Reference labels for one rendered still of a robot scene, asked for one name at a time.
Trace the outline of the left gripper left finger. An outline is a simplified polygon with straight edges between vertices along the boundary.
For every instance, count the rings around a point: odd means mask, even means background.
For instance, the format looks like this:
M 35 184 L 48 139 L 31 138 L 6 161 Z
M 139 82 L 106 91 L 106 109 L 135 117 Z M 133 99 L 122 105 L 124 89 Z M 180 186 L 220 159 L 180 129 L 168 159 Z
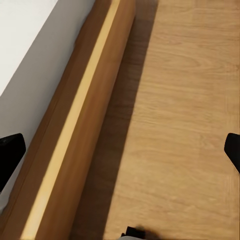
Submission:
M 22 133 L 0 138 L 0 193 L 26 153 Z

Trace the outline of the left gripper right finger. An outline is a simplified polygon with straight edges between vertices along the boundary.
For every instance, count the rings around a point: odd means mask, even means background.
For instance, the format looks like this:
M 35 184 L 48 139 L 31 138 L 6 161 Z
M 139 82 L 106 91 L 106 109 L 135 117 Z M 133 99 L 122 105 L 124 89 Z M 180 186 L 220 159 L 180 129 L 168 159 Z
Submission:
M 228 133 L 223 147 L 225 153 L 240 173 L 240 135 Z

